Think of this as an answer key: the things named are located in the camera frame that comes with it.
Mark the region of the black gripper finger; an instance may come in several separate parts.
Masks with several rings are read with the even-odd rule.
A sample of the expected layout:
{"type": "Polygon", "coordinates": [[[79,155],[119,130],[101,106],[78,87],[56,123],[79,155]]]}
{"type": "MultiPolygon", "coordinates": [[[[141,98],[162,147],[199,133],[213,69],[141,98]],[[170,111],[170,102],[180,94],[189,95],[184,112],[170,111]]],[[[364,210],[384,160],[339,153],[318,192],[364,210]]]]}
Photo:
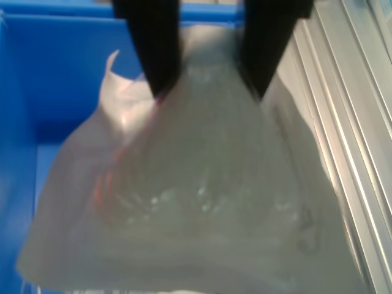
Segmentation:
{"type": "Polygon", "coordinates": [[[239,61],[248,85],[265,95],[300,19],[308,19],[314,1],[244,1],[244,30],[239,61]]]}
{"type": "Polygon", "coordinates": [[[117,0],[116,18],[126,20],[153,96],[169,91],[181,72],[179,1],[117,0]]]}

